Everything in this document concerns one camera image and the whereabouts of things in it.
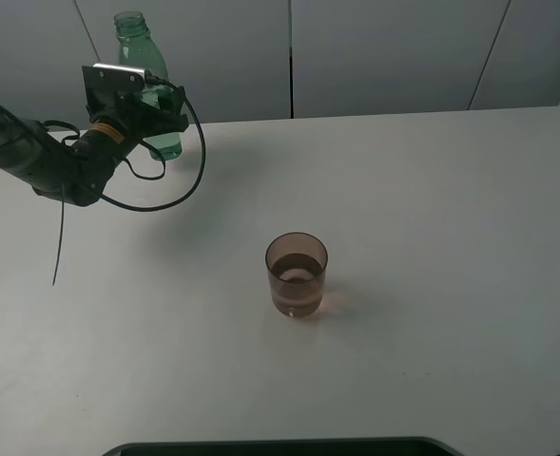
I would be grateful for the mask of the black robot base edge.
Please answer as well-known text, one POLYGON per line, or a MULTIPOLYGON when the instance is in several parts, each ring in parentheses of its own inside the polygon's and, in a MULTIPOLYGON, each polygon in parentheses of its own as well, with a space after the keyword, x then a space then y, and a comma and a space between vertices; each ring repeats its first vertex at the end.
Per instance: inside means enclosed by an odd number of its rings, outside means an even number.
POLYGON ((108 455, 456 455, 457 450, 426 437, 340 438, 277 441, 130 443, 108 455))

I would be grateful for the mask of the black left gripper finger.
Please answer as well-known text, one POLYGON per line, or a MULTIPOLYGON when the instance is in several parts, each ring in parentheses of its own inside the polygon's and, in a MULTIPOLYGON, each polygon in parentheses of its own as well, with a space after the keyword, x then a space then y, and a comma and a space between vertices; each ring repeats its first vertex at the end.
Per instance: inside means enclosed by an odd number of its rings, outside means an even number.
POLYGON ((187 129, 185 114, 172 114, 153 109, 141 119, 142 138, 153 138, 166 134, 183 133, 187 129))
POLYGON ((159 85, 158 106, 162 112, 181 114, 183 110, 182 92, 168 85, 159 85))

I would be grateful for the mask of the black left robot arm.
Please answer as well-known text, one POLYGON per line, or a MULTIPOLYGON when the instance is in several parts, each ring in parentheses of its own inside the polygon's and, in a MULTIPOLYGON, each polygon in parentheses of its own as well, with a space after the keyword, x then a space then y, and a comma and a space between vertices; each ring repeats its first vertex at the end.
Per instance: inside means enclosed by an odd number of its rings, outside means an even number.
POLYGON ((158 108, 146 104, 134 92, 88 88, 87 111, 91 126, 71 144, 58 141, 48 129, 66 123, 20 119, 0 105, 0 170, 27 183, 36 195, 87 207, 104 200, 128 211, 150 213, 176 206, 192 195, 169 203, 138 207, 104 194, 116 168, 146 138, 184 132, 188 128, 183 109, 192 104, 183 87, 172 86, 158 108))

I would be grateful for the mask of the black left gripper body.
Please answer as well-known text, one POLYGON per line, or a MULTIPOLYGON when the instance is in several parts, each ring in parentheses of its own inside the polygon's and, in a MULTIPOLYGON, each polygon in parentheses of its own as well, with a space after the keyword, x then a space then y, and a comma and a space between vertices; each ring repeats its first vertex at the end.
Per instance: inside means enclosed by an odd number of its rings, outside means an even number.
POLYGON ((135 95, 87 94, 87 113, 88 160, 122 160, 164 129, 165 113, 135 95))

